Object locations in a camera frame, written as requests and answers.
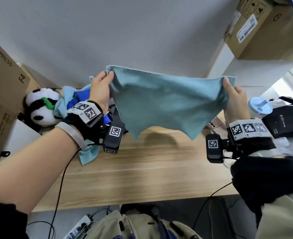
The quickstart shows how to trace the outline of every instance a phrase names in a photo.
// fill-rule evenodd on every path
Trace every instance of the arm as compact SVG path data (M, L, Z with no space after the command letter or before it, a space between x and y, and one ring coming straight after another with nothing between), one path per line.
M226 122L249 119L246 94L224 79L229 95ZM232 182L255 213L256 238L293 237L293 159L240 157L231 167Z
M101 72L92 81L90 100L108 110L109 83L113 72ZM17 210L30 213L59 177L79 149L64 130L48 134L0 162L0 202L15 204Z

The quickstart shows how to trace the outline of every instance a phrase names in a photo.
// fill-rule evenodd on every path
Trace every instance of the blue cloth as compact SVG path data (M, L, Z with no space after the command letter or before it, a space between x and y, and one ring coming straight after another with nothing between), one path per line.
M82 88L81 91L85 90L85 91L90 92L90 88L91 88L91 84ZM67 105L71 100L73 100L74 93L78 92L78 91L75 88L70 87L70 86L64 86L62 88L62 91L64 92L64 97L60 98L57 101L57 103L55 105L55 109L54 109L54 114L55 114L55 116L65 118L67 116ZM87 142L87 144L92 144L92 141L90 141L90 140L86 140L86 142ZM79 157L80 157L81 164L85 165L86 163L89 163L90 161L94 160L99 153L100 147L101 147L100 145L92 145L92 146L88 147L86 150L80 151Z
M73 107L78 102L88 100L90 97L90 89L75 91L73 97L74 98L67 104L67 110Z
M180 130L192 140L227 105L223 78L169 76L119 66L110 84L121 121L134 139L151 126ZM230 77L234 86L235 78Z

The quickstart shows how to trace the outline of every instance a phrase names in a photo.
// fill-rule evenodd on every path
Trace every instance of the wooden table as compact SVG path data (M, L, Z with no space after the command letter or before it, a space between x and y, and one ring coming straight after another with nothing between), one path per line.
M209 163L203 132L191 140L183 132L152 127L138 140L125 134L117 154L100 151L84 167L71 161L58 209L210 196L231 182L223 164ZM34 211L54 210L61 176ZM216 195L236 194L233 185Z

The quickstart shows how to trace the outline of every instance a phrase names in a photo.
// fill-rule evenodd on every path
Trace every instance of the floor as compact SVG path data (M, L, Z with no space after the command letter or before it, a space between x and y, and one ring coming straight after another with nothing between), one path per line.
M180 221L192 227L196 216L206 199L207 198L178 199L157 201L149 204L156 205L159 208L161 218L168 221ZM106 215L106 209L107 206L102 206L58 211L53 224L56 230L56 238L64 238L65 235L86 214L98 212L93 217L94 220L97 221L103 218ZM119 205L111 205L109 206L109 209L112 211L117 210L119 209ZM225 211L227 211L227 206L224 197L214 197L205 204L197 221L195 231L203 239L236 238L230 229L228 224L228 214ZM28 223L33 221L51 222L52 217L53 211L35 212L30 214ZM30 239L47 238L48 233L49 225L45 223L34 223L27 226L27 234Z

